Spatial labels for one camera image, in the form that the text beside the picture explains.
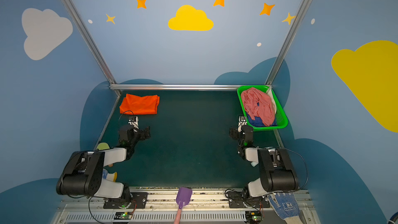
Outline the orange t shirt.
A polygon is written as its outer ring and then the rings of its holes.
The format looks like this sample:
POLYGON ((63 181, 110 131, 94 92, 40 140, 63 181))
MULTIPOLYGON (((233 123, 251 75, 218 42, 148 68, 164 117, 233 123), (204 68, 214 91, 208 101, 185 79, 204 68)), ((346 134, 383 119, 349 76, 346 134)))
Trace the orange t shirt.
POLYGON ((158 112, 160 97, 158 95, 137 96, 127 94, 119 107, 120 114, 155 115, 158 112))

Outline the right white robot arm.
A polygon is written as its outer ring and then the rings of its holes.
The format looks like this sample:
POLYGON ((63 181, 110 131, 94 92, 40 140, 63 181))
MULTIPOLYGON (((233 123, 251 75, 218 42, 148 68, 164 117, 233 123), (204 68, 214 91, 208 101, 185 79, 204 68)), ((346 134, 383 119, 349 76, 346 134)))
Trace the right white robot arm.
POLYGON ((244 199, 299 190, 299 179, 287 149, 254 146, 254 129, 249 125, 231 128, 229 136, 238 141, 238 155, 259 168, 259 178, 249 182, 241 193, 244 199))

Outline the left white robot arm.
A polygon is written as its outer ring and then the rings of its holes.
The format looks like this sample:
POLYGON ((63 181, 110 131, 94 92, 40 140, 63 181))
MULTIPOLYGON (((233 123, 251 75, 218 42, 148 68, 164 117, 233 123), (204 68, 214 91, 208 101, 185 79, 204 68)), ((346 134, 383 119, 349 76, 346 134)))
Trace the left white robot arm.
POLYGON ((74 152, 57 182, 57 194, 131 202, 128 185, 105 179, 103 168, 131 159, 137 143, 150 137, 149 127, 139 129, 127 124, 119 129, 118 146, 105 150, 74 152))

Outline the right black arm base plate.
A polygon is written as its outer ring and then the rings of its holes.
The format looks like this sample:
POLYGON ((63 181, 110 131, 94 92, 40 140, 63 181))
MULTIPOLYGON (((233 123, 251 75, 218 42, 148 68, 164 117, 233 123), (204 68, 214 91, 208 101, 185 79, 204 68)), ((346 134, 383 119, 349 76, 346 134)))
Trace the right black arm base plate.
POLYGON ((230 208, 270 208, 270 203, 264 197, 252 197, 248 188, 242 190, 226 189, 224 196, 229 201, 230 208))

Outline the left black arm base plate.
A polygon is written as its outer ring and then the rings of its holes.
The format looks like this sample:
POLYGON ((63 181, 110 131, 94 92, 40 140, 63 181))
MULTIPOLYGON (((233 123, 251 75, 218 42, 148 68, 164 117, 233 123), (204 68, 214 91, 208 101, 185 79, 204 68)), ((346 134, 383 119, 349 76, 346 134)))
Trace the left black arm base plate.
POLYGON ((147 192, 131 192, 130 200, 106 199, 103 209, 144 209, 146 207, 147 192))

